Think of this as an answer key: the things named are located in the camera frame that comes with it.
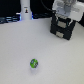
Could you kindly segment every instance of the green ball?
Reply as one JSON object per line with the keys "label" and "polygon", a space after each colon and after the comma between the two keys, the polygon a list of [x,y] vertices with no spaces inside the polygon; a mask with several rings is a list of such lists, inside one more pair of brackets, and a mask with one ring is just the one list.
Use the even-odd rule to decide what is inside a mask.
{"label": "green ball", "polygon": [[32,59],[30,62],[31,68],[36,68],[38,65],[38,61],[36,59]]}

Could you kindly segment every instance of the black cable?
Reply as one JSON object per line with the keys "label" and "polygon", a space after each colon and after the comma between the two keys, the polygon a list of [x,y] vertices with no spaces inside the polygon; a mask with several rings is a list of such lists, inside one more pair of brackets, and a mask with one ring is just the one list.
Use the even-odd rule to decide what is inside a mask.
{"label": "black cable", "polygon": [[52,10],[52,9],[49,9],[48,7],[46,7],[46,6],[44,5],[44,3],[43,3],[43,1],[42,1],[42,0],[41,0],[41,3],[42,3],[42,5],[43,5],[43,7],[44,7],[45,9],[47,9],[47,10],[49,10],[49,11],[53,12],[53,10]]}

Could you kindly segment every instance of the small green object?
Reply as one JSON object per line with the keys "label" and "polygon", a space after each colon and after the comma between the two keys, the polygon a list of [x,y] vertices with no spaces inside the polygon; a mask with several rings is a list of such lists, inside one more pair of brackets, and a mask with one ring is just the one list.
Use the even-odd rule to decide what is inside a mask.
{"label": "small green object", "polygon": [[38,61],[36,59],[32,59],[30,62],[31,68],[36,68],[38,65]]}

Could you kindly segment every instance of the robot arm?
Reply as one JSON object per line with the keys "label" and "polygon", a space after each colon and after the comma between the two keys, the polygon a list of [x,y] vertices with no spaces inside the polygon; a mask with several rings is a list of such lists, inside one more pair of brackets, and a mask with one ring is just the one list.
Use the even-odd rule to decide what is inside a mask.
{"label": "robot arm", "polygon": [[77,0],[55,0],[52,10],[50,32],[69,40],[76,21],[80,21],[84,12],[84,3]]}
{"label": "robot arm", "polygon": [[77,0],[55,0],[52,9],[61,17],[80,21],[84,12],[84,3]]}
{"label": "robot arm", "polygon": [[20,0],[21,3],[21,20],[31,20],[32,12],[30,9],[30,0]]}

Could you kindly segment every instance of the tabletop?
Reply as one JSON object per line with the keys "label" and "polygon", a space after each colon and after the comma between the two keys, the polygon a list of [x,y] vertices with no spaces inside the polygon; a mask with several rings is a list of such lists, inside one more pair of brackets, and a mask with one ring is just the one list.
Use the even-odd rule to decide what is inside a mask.
{"label": "tabletop", "polygon": [[68,41],[50,25],[50,18],[0,24],[0,84],[84,84],[84,27],[76,23]]}

